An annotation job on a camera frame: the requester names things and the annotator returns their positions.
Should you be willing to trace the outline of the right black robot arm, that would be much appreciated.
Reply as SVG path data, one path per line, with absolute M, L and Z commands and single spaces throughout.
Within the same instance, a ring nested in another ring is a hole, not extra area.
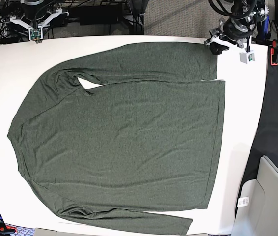
M 60 5 L 63 0 L 20 0 L 23 13 L 11 13 L 9 22 L 22 26 L 25 29 L 42 29 L 49 26 L 50 22 L 64 14 L 69 16 L 68 10 Z

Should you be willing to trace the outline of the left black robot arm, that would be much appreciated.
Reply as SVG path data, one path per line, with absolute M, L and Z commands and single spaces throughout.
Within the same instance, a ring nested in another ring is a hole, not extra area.
M 252 35 L 269 13 L 263 0 L 232 0 L 231 3 L 228 11 L 220 0 L 209 1 L 216 13 L 228 18 L 220 18 L 219 25 L 210 30 L 210 38 L 204 41 L 214 55 L 231 48 L 249 53 Z

